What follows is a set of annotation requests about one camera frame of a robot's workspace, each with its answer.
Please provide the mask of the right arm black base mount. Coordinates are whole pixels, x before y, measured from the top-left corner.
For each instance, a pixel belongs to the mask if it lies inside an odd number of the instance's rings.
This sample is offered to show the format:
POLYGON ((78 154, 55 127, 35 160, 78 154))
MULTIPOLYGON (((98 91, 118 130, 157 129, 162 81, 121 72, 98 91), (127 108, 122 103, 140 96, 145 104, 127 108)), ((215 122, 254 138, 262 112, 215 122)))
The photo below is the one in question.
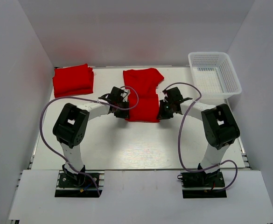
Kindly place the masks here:
POLYGON ((182 182, 183 199, 226 198, 225 182, 222 172, 183 172, 177 176, 182 182))

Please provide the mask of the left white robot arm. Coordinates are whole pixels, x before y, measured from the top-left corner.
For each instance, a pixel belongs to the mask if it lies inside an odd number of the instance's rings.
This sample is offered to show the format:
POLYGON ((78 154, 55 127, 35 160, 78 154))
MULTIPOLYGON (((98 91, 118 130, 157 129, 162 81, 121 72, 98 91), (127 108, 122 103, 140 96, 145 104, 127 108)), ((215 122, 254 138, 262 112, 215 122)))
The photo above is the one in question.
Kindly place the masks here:
POLYGON ((80 143, 85 136, 88 121, 110 113, 117 118, 128 118, 129 94, 129 90, 113 87, 111 93, 99 97, 95 102, 64 105, 53 127, 53 134, 63 149, 63 156, 67 159, 63 171, 71 173, 69 180, 75 186, 81 186, 85 182, 83 173, 85 165, 81 158, 80 143))

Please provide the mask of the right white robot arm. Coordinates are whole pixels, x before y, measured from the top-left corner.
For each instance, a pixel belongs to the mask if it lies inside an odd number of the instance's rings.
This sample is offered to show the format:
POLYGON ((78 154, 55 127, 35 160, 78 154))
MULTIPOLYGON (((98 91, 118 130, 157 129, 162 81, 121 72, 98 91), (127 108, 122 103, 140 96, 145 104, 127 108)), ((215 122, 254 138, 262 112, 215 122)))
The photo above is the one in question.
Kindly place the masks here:
POLYGON ((220 164, 226 150, 240 136, 239 127, 227 104, 209 105, 200 102, 201 93, 197 99, 184 98, 178 87, 164 89, 164 99, 160 100, 157 119, 171 119, 174 114, 183 116, 178 133, 178 156, 181 166, 187 169, 182 162, 181 137, 182 126, 186 116, 202 121, 204 135, 208 142, 202 161, 198 164, 198 182, 209 186, 215 180, 213 173, 220 170, 220 164))

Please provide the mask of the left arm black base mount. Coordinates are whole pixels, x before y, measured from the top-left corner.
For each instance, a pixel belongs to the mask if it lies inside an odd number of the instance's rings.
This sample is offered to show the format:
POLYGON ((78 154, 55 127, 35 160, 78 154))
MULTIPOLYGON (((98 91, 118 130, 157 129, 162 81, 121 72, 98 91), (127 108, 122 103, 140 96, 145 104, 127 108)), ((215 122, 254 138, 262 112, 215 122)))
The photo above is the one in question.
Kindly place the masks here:
POLYGON ((88 175, 71 173, 65 167, 59 172, 55 198, 99 198, 104 186, 104 172, 89 172, 88 175))

